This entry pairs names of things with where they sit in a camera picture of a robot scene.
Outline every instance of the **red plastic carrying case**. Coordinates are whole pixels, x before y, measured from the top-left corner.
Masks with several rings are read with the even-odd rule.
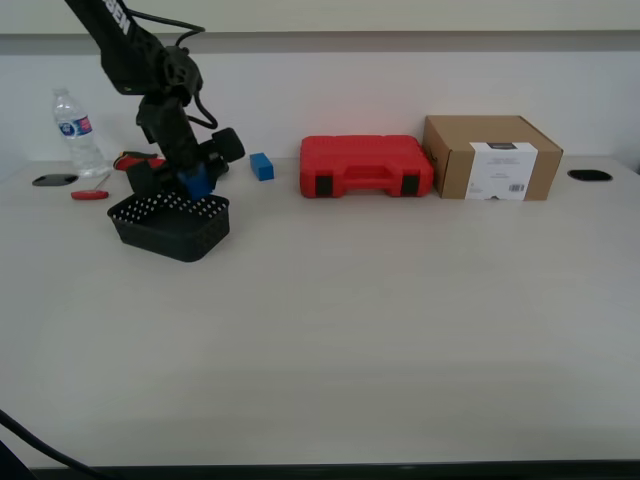
[[[307,137],[300,151],[305,197],[341,197],[349,190],[381,189],[393,197],[421,197],[433,167],[408,135]]]

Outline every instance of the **cardboard box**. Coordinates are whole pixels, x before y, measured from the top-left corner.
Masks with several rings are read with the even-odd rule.
[[[442,198],[546,200],[563,154],[519,116],[429,116],[423,146]]]

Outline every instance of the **blue block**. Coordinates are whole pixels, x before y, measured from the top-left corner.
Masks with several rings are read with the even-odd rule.
[[[184,172],[179,172],[178,178],[182,184],[187,187],[189,195],[191,195],[191,200],[194,202],[206,197],[207,195],[211,195],[211,192],[213,191],[213,188],[211,188],[211,184],[209,183],[207,170],[203,163],[199,165],[198,171],[195,175],[187,175]]]
[[[273,180],[276,178],[273,164],[264,153],[255,153],[250,155],[251,170],[255,173],[258,180],[264,182],[265,180]]]

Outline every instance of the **red screwdriver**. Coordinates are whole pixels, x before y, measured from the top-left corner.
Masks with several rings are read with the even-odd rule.
[[[109,192],[105,192],[104,190],[100,190],[111,174],[109,173],[106,177],[102,179],[102,181],[96,185],[96,188],[93,190],[80,190],[79,192],[71,192],[71,198],[74,200],[104,200],[105,198],[109,198]]]

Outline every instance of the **white label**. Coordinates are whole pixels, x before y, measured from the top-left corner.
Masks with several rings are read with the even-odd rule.
[[[116,21],[118,26],[122,29],[125,35],[129,33],[129,27],[131,26],[131,21],[122,10],[122,6],[117,2],[117,0],[103,0],[107,10],[113,16],[113,19]]]
[[[471,143],[476,151],[465,198],[524,200],[538,150],[530,143]]]

